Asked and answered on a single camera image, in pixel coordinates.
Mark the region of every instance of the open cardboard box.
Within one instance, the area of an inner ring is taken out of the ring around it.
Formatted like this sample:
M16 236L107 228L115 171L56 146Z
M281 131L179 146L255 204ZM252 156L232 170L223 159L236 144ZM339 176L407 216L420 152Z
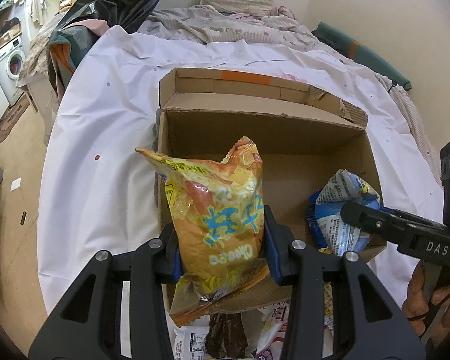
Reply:
M176 158L223 157L242 136L251 138L263 160L263 202L278 223L311 243L307 199L338 169L347 169L380 193L367 116L359 108L305 83L244 72L176 68L160 81L158 151ZM172 221L159 181L160 226ZM360 255L366 261L385 249L374 235ZM174 286L167 286L170 308ZM290 287L268 277L235 297L217 301L211 312L255 309L288 299Z

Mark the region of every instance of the tiled floor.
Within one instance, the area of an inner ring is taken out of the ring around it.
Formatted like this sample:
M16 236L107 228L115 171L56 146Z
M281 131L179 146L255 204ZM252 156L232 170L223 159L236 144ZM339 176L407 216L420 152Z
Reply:
M28 353L47 317L37 277L36 221L40 181L47 148L44 123L29 106L0 143L0 324ZM11 182L22 178L19 188ZM25 223L20 224L23 212Z

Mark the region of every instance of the washing machine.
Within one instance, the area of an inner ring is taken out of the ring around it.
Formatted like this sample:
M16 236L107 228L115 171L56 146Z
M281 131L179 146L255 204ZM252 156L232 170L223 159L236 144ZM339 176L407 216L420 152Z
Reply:
M15 85L24 61L25 54L20 37L0 49L0 86L10 105L15 104L23 92Z

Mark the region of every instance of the yellow bag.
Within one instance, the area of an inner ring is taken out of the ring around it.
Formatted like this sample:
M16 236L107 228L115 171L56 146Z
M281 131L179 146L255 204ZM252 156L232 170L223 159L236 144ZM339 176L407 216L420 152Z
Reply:
M221 163L143 154L165 185L184 275L170 316L183 326L205 315L216 300L233 296L268 274L258 259L263 241L262 159L240 139Z

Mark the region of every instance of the metal screw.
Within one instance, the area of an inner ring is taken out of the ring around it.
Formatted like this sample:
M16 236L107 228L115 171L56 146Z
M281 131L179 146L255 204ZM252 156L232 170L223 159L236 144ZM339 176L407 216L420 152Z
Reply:
M306 243L301 239L295 239L292 241L293 249L305 249Z
M161 239L159 238L152 238L149 242L148 242L148 246L150 246L152 249L158 249L163 245L163 242Z
M104 261L108 258L108 252L106 250L101 250L101 251L97 252L97 254L95 255L95 258L98 261Z
M355 261L358 261L359 255L357 253L355 253L354 251L348 251L347 253L345 253L345 258L348 261L351 261L354 263Z

